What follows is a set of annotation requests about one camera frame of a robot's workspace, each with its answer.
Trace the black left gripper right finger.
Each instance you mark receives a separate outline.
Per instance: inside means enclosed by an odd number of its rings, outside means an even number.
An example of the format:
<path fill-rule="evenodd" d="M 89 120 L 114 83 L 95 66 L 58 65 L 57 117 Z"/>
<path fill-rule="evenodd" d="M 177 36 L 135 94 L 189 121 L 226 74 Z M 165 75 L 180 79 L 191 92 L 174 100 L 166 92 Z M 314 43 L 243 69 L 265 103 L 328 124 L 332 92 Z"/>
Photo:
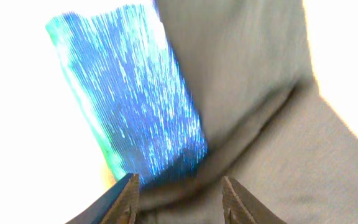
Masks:
<path fill-rule="evenodd" d="M 222 178 L 225 224 L 286 224 L 236 179 Z"/>

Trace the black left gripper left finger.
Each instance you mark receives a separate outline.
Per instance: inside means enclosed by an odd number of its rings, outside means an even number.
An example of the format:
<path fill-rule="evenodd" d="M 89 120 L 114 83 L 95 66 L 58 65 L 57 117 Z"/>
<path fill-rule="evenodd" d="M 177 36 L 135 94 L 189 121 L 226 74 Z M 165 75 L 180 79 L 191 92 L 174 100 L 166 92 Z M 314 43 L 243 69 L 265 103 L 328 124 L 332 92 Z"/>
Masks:
<path fill-rule="evenodd" d="M 67 224 L 134 224 L 139 207 L 139 175 L 126 174 Z"/>

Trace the black cloth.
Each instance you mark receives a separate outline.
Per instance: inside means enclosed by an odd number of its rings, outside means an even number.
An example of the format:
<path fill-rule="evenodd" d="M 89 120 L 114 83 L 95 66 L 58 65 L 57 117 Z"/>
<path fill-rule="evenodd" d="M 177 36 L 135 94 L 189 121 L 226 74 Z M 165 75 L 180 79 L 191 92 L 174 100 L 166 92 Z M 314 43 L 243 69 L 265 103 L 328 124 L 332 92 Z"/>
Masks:
<path fill-rule="evenodd" d="M 312 79 L 300 0 L 158 0 L 211 147 Z"/>
<path fill-rule="evenodd" d="M 137 223 L 224 223 L 224 176 L 286 223 L 358 223 L 358 139 L 315 82 L 276 102 L 259 134 L 241 127 L 195 177 L 144 194 Z"/>

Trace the blue green sequin garment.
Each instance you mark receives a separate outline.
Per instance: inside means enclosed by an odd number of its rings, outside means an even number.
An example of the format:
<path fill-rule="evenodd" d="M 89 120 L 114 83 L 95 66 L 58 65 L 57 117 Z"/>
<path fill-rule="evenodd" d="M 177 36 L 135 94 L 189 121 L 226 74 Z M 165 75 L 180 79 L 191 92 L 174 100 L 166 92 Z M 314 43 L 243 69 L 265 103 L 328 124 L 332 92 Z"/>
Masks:
<path fill-rule="evenodd" d="M 207 141 L 152 3 L 61 14 L 45 28 L 115 179 L 151 187 L 195 174 Z"/>

